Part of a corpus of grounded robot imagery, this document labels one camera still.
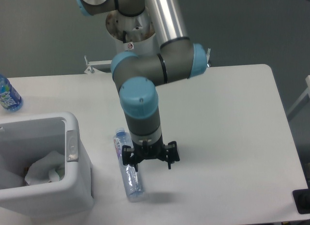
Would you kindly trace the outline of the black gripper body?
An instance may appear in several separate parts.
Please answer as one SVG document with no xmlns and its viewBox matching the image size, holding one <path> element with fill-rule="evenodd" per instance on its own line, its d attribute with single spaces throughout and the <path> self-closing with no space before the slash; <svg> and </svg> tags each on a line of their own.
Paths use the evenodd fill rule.
<svg viewBox="0 0 310 225">
<path fill-rule="evenodd" d="M 133 142 L 134 147 L 134 162 L 136 164 L 142 162 L 143 160 L 159 159 L 161 161 L 166 161 L 166 151 L 164 149 L 165 145 L 163 143 L 163 138 L 160 138 L 153 144 L 148 142 L 142 142 L 140 144 Z"/>
</svg>

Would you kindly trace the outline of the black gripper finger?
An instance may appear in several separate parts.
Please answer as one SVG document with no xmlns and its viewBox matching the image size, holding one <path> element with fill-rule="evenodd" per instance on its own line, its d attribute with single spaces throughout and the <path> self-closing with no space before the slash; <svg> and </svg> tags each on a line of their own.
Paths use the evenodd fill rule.
<svg viewBox="0 0 310 225">
<path fill-rule="evenodd" d="M 139 154 L 138 149 L 129 145 L 122 146 L 122 162 L 123 165 L 129 165 L 138 172 L 138 164 L 143 161 L 143 157 Z"/>
<path fill-rule="evenodd" d="M 171 165 L 180 161 L 178 147 L 176 141 L 171 141 L 167 145 L 163 144 L 159 149 L 157 159 L 166 162 L 168 169 L 171 169 Z"/>
</svg>

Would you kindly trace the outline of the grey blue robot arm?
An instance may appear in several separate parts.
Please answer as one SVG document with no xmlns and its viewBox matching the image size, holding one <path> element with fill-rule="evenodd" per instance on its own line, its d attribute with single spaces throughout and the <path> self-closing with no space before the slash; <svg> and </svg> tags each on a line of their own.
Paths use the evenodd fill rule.
<svg viewBox="0 0 310 225">
<path fill-rule="evenodd" d="M 116 12 L 117 38 L 123 43 L 148 40 L 154 29 L 159 53 L 137 55 L 133 49 L 117 54 L 111 74 L 124 111 L 133 147 L 122 147 L 124 165 L 159 159 L 171 165 L 180 160 L 177 143 L 164 144 L 156 86 L 203 74 L 209 50 L 187 35 L 178 0 L 76 0 L 84 15 Z"/>
</svg>

